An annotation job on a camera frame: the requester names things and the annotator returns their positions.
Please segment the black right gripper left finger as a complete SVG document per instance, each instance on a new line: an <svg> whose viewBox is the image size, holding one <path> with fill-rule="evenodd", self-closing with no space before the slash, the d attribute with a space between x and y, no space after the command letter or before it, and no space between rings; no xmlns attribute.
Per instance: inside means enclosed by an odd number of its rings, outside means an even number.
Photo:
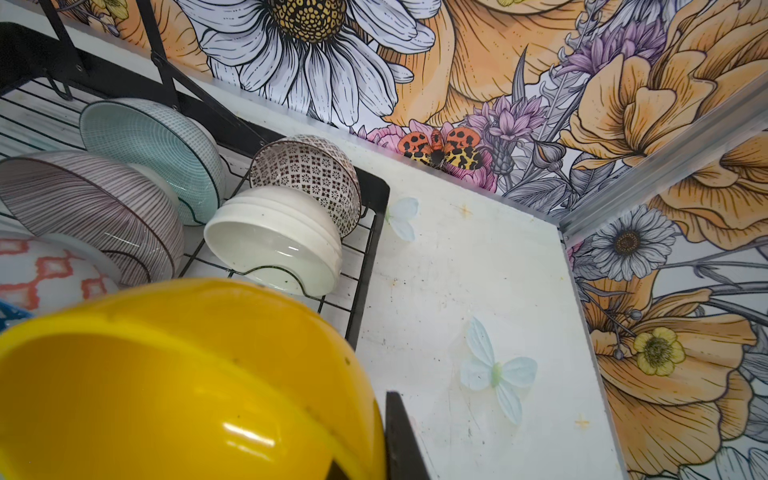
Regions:
<svg viewBox="0 0 768 480"><path fill-rule="evenodd" d="M332 461L326 475L326 480L349 480L349 477L336 461Z"/></svg>

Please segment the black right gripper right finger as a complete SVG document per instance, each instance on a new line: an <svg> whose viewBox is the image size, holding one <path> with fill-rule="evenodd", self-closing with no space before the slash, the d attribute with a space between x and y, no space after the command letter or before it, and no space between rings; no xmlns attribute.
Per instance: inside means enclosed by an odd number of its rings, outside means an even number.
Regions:
<svg viewBox="0 0 768 480"><path fill-rule="evenodd" d="M430 476L402 396L386 393L385 438L389 480L429 480Z"/></svg>

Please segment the yellow bowl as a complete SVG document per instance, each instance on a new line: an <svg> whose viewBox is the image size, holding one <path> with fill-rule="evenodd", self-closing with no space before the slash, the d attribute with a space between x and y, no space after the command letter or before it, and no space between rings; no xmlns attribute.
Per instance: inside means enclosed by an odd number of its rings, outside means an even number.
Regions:
<svg viewBox="0 0 768 480"><path fill-rule="evenodd" d="M129 289L1 336L5 479L387 475L372 386L314 310L221 279Z"/></svg>

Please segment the cream white bowl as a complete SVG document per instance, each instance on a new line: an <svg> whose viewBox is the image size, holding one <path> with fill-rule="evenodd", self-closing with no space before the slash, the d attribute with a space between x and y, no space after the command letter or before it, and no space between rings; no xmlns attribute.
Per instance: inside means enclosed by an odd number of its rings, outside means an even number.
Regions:
<svg viewBox="0 0 768 480"><path fill-rule="evenodd" d="M317 200L293 188L235 195L205 225L204 240L239 275L289 294L327 295L341 276L336 225Z"/></svg>

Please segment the brown patterned ceramic bowl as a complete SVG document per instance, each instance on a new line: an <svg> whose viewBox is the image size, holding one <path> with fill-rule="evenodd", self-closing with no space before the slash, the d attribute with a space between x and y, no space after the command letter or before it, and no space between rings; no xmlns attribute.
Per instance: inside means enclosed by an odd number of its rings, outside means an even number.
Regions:
<svg viewBox="0 0 768 480"><path fill-rule="evenodd" d="M285 137L262 147L248 172L251 187L268 185L300 190L323 206L339 235L348 236L362 215L358 176L349 157L316 135Z"/></svg>

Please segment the pink striped ceramic bowl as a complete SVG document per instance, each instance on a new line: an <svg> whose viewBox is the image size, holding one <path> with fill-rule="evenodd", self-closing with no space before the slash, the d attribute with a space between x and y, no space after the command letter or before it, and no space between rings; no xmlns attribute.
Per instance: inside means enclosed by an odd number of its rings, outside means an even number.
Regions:
<svg viewBox="0 0 768 480"><path fill-rule="evenodd" d="M184 249L176 207L150 178L84 151L1 161L1 201L31 233L63 234L104 253L133 287L170 280Z"/></svg>

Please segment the blue geometric patterned bowl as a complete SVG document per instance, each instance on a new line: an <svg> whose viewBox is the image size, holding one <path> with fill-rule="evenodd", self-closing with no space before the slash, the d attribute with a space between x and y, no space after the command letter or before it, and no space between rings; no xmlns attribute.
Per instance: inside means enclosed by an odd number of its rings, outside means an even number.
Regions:
<svg viewBox="0 0 768 480"><path fill-rule="evenodd" d="M1 329L116 293L121 271L97 248L64 234L1 232Z"/></svg>

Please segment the mint green ceramic bowl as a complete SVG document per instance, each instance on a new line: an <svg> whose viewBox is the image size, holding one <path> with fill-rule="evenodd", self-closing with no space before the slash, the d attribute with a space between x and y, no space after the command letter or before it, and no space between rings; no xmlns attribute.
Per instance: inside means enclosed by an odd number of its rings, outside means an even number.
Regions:
<svg viewBox="0 0 768 480"><path fill-rule="evenodd" d="M226 181L217 146L177 110L140 98L98 100L81 110L79 130L89 152L162 178L178 198L183 224L204 225L220 207Z"/></svg>

